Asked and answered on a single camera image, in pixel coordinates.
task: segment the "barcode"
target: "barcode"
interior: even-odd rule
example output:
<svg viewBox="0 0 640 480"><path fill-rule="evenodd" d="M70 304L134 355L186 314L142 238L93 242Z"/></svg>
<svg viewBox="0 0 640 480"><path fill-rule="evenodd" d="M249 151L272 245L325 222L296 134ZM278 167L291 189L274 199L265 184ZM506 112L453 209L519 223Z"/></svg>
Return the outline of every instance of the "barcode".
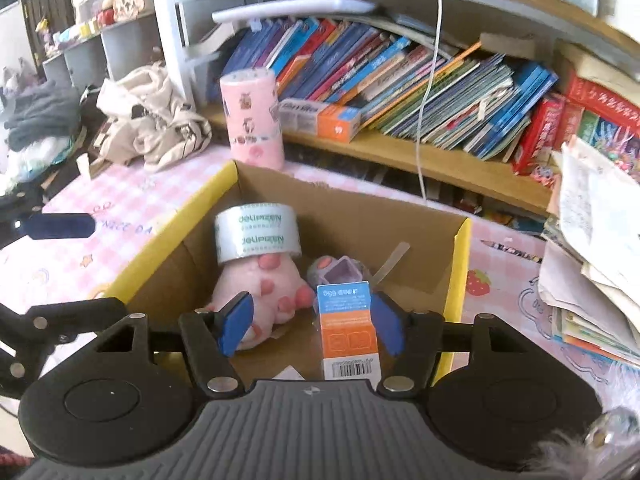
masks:
<svg viewBox="0 0 640 480"><path fill-rule="evenodd" d="M352 361L340 361L331 365L334 378L355 377L371 373L371 359L354 359Z"/></svg>

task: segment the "yellow box edge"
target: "yellow box edge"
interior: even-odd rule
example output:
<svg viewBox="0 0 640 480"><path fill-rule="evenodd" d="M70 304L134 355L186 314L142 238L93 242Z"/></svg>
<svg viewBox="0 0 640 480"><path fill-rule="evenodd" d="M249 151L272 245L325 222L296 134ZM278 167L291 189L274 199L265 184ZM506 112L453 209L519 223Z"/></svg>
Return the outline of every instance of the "yellow box edge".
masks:
<svg viewBox="0 0 640 480"><path fill-rule="evenodd" d="M236 182L238 182L238 168L231 161L201 186L158 234L149 240L108 286L104 293L105 297L118 298L124 304L129 303L160 265Z"/></svg>
<svg viewBox="0 0 640 480"><path fill-rule="evenodd" d="M454 239L449 290L442 313L445 321L453 323L459 323L462 319L462 309L465 303L466 273L469 267L469 252L471 250L471 227L472 219L467 218L460 226ZM433 378L433 383L436 383L451 371L453 355L452 353L443 353L440 356L440 363Z"/></svg>

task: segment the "roll of packing tape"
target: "roll of packing tape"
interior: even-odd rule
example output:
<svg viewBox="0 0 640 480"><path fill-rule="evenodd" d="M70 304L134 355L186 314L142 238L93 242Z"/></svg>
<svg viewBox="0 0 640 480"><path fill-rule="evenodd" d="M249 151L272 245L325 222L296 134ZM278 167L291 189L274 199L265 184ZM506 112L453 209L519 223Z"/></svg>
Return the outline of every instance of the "roll of packing tape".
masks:
<svg viewBox="0 0 640 480"><path fill-rule="evenodd" d="M239 205L216 216L218 263L270 253L299 255L296 213L288 205Z"/></svg>
<svg viewBox="0 0 640 480"><path fill-rule="evenodd" d="M273 70L237 70L220 78L220 90L233 158L281 170L284 146Z"/></svg>

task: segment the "orange and white box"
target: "orange and white box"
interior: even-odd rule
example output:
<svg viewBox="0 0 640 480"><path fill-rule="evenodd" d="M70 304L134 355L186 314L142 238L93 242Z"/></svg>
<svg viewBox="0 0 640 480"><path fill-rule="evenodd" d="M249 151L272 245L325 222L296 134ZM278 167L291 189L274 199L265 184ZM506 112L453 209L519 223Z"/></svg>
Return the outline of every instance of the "orange and white box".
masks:
<svg viewBox="0 0 640 480"><path fill-rule="evenodd" d="M350 142L358 133L362 114L357 108L330 105L305 99L284 99L280 103L280 126L284 132L298 132Z"/></svg>
<svg viewBox="0 0 640 480"><path fill-rule="evenodd" d="M318 307L324 378L368 379L375 390L382 373L369 283L319 285Z"/></svg>

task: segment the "table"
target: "table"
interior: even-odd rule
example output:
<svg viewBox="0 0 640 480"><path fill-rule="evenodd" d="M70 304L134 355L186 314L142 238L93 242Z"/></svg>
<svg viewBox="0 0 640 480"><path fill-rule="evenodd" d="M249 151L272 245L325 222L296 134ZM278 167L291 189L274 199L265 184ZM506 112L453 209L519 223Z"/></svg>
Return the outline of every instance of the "table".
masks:
<svg viewBox="0 0 640 480"><path fill-rule="evenodd" d="M95 216L97 231L84 240L40 240L24 237L0 251L0 302L18 313L31 305L98 297L171 216L231 159L228 148L213 146L174 168L150 174L142 164L111 166L97 179L78 178L44 207L44 212L87 212ZM344 176L288 162L284 172L306 182L393 200L423 203L420 197ZM427 206L464 214L428 202ZM540 265L487 246L497 242L536 256L544 242L481 218L474 218L463 322L490 312L544 348L591 384L606 398L610 361L558 342L551 335L551 309L538 297ZM482 278L478 286L474 278ZM59 346L46 370L86 344L91 335ZM457 354L454 367L468 356Z"/></svg>

